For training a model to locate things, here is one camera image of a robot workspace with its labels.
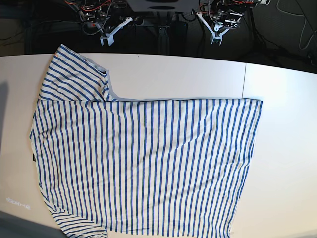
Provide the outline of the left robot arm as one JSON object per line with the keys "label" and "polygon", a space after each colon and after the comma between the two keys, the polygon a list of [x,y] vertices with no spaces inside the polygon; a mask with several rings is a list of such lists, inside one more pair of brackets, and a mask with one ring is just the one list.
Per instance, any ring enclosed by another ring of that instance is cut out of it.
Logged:
{"label": "left robot arm", "polygon": [[212,26],[237,28],[248,9],[269,4],[270,0],[206,0],[199,1],[199,8],[203,18]]}

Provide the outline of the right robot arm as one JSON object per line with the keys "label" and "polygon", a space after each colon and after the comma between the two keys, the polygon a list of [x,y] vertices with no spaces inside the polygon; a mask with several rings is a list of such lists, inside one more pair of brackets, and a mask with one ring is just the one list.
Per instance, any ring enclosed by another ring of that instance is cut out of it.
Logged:
{"label": "right robot arm", "polygon": [[77,15],[85,35],[105,35],[106,23],[114,6],[113,0],[65,0]]}

